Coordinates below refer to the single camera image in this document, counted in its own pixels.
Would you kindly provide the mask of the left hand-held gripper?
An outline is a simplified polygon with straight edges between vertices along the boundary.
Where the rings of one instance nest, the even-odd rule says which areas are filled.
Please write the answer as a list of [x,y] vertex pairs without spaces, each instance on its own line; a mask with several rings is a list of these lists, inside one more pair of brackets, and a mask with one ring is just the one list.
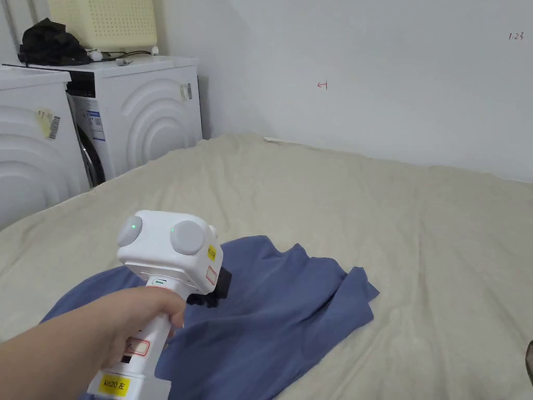
[[[216,308],[226,298],[232,275],[214,226],[175,212],[140,210],[118,235],[118,261],[148,287],[170,290],[188,305]],[[129,338],[121,360],[100,371],[88,388],[96,399],[168,399],[171,382],[155,376],[171,331],[157,316]]]

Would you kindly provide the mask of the person's left hand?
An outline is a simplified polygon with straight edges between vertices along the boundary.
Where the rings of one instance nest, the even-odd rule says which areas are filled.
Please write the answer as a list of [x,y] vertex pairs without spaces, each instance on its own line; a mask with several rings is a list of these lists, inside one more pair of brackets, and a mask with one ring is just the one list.
[[138,287],[115,292],[77,309],[73,315],[81,327],[79,346],[87,356],[84,369],[96,373],[117,363],[127,339],[157,316],[182,327],[185,307],[185,302],[170,290]]

